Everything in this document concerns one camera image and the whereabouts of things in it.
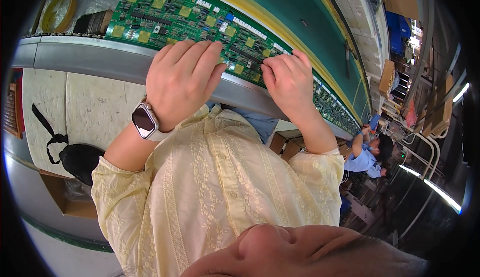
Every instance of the smartwatch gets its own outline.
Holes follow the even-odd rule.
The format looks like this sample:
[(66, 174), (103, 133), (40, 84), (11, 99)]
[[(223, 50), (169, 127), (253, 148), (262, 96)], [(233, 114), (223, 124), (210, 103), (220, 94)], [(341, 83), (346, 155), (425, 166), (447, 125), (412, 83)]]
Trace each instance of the smartwatch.
[(135, 128), (142, 139), (153, 142), (161, 142), (170, 134), (172, 134), (173, 130), (171, 130), (169, 133), (163, 133), (159, 131), (159, 120), (155, 116), (152, 106), (148, 104), (146, 100), (147, 98), (144, 98), (137, 105), (131, 114), (131, 121), (135, 125)]

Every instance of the tape roll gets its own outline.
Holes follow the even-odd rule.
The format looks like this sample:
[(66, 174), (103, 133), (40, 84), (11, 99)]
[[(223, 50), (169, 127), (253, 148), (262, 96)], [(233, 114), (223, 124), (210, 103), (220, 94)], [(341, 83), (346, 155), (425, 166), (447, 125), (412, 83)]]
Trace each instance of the tape roll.
[(48, 5), (48, 7), (45, 10), (45, 13), (43, 15), (42, 19), (42, 31), (49, 33), (49, 32), (63, 32), (65, 29), (67, 29), (68, 24), (72, 20), (72, 17), (75, 14), (75, 9), (77, 8), (77, 0), (70, 0), (70, 3), (68, 5), (68, 10), (67, 14), (63, 17), (63, 20), (61, 23), (58, 25), (57, 28), (53, 28), (51, 24), (53, 24), (56, 21), (57, 17), (57, 5), (60, 5), (63, 0), (52, 0), (51, 3)]

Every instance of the black pouch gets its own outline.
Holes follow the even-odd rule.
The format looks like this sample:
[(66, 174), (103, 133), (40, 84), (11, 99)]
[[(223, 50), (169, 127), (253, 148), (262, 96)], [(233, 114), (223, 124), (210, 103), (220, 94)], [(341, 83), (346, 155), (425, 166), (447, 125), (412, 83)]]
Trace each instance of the black pouch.
[(50, 154), (49, 145), (55, 142), (68, 144), (68, 136), (58, 133), (55, 134), (53, 128), (47, 119), (39, 112), (35, 104), (32, 104), (32, 111), (52, 136), (52, 139), (46, 144), (46, 153), (48, 154), (50, 162), (57, 165), (61, 161), (67, 172), (84, 184), (92, 186), (92, 172), (99, 165), (100, 156), (103, 156), (105, 151), (87, 144), (69, 144), (60, 152), (60, 160), (55, 161)]

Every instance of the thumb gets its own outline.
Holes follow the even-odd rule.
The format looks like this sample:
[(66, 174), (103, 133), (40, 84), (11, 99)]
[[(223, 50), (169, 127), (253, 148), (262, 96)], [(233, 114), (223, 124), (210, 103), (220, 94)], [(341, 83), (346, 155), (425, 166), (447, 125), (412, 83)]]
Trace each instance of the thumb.
[(222, 73), (225, 71), (226, 68), (226, 63), (220, 63), (215, 66), (212, 74), (210, 75), (210, 79), (208, 79), (207, 86), (205, 88), (205, 96), (207, 96), (208, 98), (212, 96), (213, 91), (219, 85), (220, 80), (222, 79)]
[(267, 86), (268, 92), (271, 95), (272, 91), (275, 91), (275, 84), (277, 81), (273, 75), (273, 70), (266, 64), (262, 64), (260, 68), (263, 72), (263, 81), (265, 81), (265, 85)]

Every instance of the green circuit board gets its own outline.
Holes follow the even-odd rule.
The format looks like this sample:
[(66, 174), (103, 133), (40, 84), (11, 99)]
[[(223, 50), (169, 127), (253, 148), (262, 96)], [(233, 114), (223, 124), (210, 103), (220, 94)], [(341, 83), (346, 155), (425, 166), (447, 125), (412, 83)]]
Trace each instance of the green circuit board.
[[(219, 63), (228, 73), (266, 88), (260, 64), (291, 48), (257, 22), (220, 0), (120, 0), (106, 39), (156, 50), (192, 39), (221, 41)], [(313, 102), (325, 119), (350, 134), (359, 125), (316, 71)]]

